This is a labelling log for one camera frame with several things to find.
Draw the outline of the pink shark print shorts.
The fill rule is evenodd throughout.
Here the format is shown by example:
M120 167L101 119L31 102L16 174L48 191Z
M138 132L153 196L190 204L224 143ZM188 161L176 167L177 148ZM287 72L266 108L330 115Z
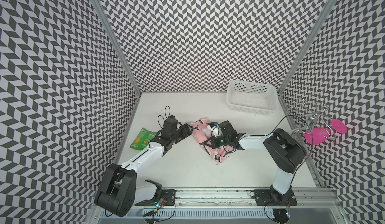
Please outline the pink shark print shorts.
M190 122L188 125L192 128L192 136L198 142L212 160L216 163L223 163L232 153L235 148L219 141L216 143L219 125L210 121L208 118L199 119L196 122Z

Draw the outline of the white perforated plastic basket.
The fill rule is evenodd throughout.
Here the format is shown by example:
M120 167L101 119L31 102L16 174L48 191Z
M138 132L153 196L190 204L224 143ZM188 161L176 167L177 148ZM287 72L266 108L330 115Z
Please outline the white perforated plastic basket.
M234 111L269 115L279 109L277 89L269 84L231 80L226 103Z

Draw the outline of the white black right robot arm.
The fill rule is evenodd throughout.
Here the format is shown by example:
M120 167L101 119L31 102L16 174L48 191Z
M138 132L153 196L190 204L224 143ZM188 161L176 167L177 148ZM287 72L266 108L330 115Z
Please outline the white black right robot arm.
M294 197L292 182L297 169L305 160L306 149L285 130L276 127L264 135L238 133L229 121L219 125L210 123L207 140L202 142L204 148L223 150L231 154L237 150L265 150L277 165L277 172L270 189L259 199L264 204L287 205Z

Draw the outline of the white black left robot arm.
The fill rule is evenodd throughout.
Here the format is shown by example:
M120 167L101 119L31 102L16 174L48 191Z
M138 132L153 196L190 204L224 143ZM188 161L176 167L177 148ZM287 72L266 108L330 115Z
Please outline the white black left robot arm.
M107 167L96 192L94 203L105 211L124 217L133 205L141 202L159 203L161 184L145 179L142 172L154 168L173 145L192 135L193 127L181 124L173 115L166 118L149 144L139 154L122 164Z

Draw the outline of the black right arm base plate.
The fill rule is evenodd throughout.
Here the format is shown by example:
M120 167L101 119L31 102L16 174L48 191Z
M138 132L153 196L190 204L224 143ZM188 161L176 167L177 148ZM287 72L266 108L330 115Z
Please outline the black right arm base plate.
M257 206L297 206L298 202L292 188L286 194L275 189L256 189L252 191L252 198Z

